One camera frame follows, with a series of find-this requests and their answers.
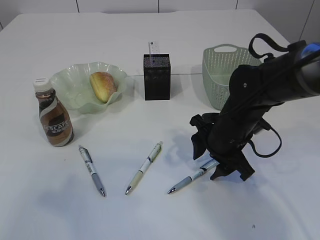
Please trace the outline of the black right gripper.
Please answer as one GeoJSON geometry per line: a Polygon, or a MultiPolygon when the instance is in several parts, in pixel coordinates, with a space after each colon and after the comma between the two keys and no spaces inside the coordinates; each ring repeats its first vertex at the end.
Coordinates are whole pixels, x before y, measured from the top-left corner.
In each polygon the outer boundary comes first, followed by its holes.
{"type": "Polygon", "coordinates": [[[212,181],[235,171],[246,181],[255,173],[242,149],[251,140],[253,130],[263,115],[271,109],[262,105],[249,107],[240,113],[226,113],[229,108],[227,104],[220,113],[197,114],[189,122],[197,128],[197,132],[191,136],[193,160],[208,151],[219,163],[210,176],[212,181]]]}

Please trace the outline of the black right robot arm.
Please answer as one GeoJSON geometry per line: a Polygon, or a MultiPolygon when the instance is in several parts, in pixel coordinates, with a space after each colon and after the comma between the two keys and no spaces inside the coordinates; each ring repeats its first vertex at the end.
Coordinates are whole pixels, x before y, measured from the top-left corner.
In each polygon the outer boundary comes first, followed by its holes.
{"type": "Polygon", "coordinates": [[[300,41],[286,54],[261,65],[240,65],[229,81],[229,97],[220,112],[195,115],[191,137],[193,158],[208,151],[218,165],[214,180],[239,172],[248,179],[254,169],[242,150],[255,131],[265,127],[263,116],[272,107],[320,94],[320,45],[300,41]]]}

